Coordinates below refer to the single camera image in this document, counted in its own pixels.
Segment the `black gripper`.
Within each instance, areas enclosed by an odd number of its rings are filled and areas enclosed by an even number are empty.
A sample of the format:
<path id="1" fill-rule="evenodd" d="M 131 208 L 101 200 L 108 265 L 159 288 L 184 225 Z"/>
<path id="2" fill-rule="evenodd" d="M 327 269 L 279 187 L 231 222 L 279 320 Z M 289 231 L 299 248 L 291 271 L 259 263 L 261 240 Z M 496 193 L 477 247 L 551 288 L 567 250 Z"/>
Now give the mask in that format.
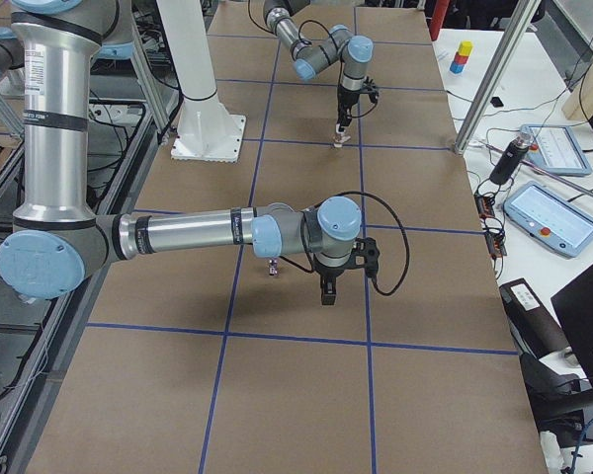
<path id="1" fill-rule="evenodd" d="M 314 256 L 314 270 L 320 275 L 320 300 L 322 305 L 334 305 L 336 301 L 336 277 L 348 270 L 364 270 L 368 278 L 376 278 L 379 272 L 379 248 L 374 238 L 357 238 L 351 252 L 342 258 L 340 265 L 324 263 L 323 257 Z"/>
<path id="2" fill-rule="evenodd" d="M 380 98 L 380 88 L 369 76 L 351 79 L 343 76 L 337 86 L 338 119 L 337 131 L 344 132 L 351 122 L 351 111 L 359 103 L 362 95 L 367 95 L 375 107 Z"/>

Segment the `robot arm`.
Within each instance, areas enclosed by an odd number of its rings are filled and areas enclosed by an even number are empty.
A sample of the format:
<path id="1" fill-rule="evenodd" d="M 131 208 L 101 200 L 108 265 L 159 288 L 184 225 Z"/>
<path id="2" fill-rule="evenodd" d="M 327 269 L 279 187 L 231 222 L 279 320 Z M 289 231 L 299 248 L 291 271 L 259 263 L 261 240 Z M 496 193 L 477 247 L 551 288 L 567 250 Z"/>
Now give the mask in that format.
<path id="1" fill-rule="evenodd" d="M 179 84 L 181 117 L 173 158 L 235 162 L 246 117 L 228 112 L 218 97 L 199 1 L 156 1 Z M 91 66 L 98 55 L 126 59 L 135 50 L 131 1 L 10 1 L 11 26 L 24 45 L 24 195 L 13 212 L 13 233 L 0 244 L 0 277 L 32 298 L 55 299 L 93 273 L 137 255 L 217 246 L 253 248 L 258 258 L 305 254 L 320 277 L 321 304 L 333 305 L 336 280 L 365 269 L 376 281 L 379 251 L 359 238 L 362 212 L 342 193 L 305 210 L 284 203 L 195 212 L 173 217 L 102 214 L 88 193 Z M 292 56 L 297 76 L 311 80 L 336 62 L 334 144 L 362 95 L 378 102 L 368 77 L 371 39 L 346 26 L 312 44 L 293 16 L 309 1 L 265 1 L 263 20 Z"/>
<path id="2" fill-rule="evenodd" d="M 326 39 L 313 43 L 293 20 L 308 5 L 307 1 L 266 1 L 263 18 L 268 30 L 288 49 L 301 80 L 309 81 L 328 67 L 341 65 L 334 136 L 334 145 L 340 147 L 349 140 L 347 128 L 357 118 L 353 108 L 360 98 L 367 95 L 373 105 L 379 101 L 379 87 L 368 77 L 374 44 L 367 37 L 351 33 L 344 25 L 326 29 Z"/>

